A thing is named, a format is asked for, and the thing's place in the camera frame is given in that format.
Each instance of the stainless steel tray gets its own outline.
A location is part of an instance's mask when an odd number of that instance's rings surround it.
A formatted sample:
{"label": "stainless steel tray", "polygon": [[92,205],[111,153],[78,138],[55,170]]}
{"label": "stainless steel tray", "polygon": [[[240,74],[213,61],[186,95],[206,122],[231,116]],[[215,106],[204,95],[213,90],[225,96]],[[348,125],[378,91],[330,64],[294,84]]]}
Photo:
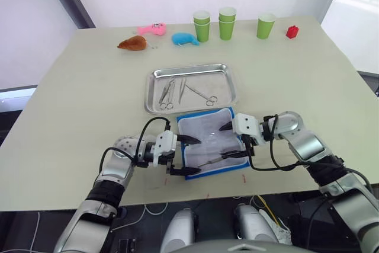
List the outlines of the stainless steel tray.
{"label": "stainless steel tray", "polygon": [[[164,104],[161,104],[159,101],[163,90],[169,86],[170,81],[175,82],[171,94],[172,104],[168,104],[168,93],[162,101]],[[179,103],[180,91],[182,91],[182,97]],[[231,71],[226,65],[220,63],[158,69],[147,77],[145,108],[152,114],[222,108],[235,103],[236,100],[236,88]]]}

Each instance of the tabletop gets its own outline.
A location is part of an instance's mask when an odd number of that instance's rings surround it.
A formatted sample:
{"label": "tabletop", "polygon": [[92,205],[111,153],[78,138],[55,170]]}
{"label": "tabletop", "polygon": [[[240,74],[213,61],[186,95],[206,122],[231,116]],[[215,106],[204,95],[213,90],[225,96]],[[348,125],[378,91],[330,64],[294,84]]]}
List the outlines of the tabletop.
{"label": "tabletop", "polygon": [[[379,182],[379,101],[346,56],[312,17],[277,19],[266,40],[257,21],[236,21],[223,41],[217,23],[210,40],[179,47],[173,33],[195,33],[193,24],[167,25],[166,35],[146,36],[148,49],[116,48],[135,27],[78,30],[42,79],[0,147],[0,211],[74,209],[97,176],[105,148],[122,135],[139,135],[153,117],[144,109],[147,76],[157,69],[224,63],[235,79],[235,113],[262,119],[299,113],[346,166]],[[285,36],[289,26],[298,36]],[[166,116],[177,132],[176,115]],[[157,135],[162,123],[148,134]],[[255,148],[256,166],[272,166],[268,144]],[[296,161],[283,140],[274,153],[281,165]],[[180,151],[175,163],[180,164]],[[137,168],[121,205],[315,190],[302,167],[291,172],[239,169],[185,181],[165,167]]]}

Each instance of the floor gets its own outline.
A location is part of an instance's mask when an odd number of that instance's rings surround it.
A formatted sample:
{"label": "floor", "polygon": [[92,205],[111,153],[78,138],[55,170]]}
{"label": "floor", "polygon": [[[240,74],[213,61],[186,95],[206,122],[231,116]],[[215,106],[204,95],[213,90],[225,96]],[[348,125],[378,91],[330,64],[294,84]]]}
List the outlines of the floor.
{"label": "floor", "polygon": [[[379,79],[372,76],[362,78],[375,92]],[[0,113],[0,145],[17,119],[20,111]],[[375,194],[378,197],[379,187]],[[319,193],[288,193],[263,196],[274,214],[279,217],[292,232],[293,244],[304,246],[308,218],[321,202]],[[233,211],[239,203],[248,204],[250,197],[218,198],[180,203],[169,203],[166,211],[160,216],[145,213],[143,219],[132,226],[115,231],[110,253],[118,251],[120,239],[135,238],[136,252],[159,252],[160,243],[169,222],[175,213],[184,208],[191,208],[199,218],[197,241],[210,239],[235,238],[233,231]],[[159,212],[164,204],[149,205],[153,212]],[[325,204],[315,215],[310,249],[317,252],[359,252],[354,238],[346,238],[341,228],[333,224]],[[126,208],[126,216],[114,221],[112,227],[137,220],[143,205]],[[40,212],[40,224],[33,249],[41,252],[53,252],[54,245],[73,215],[73,210]],[[0,250],[29,249],[36,228],[37,212],[0,213]]]}

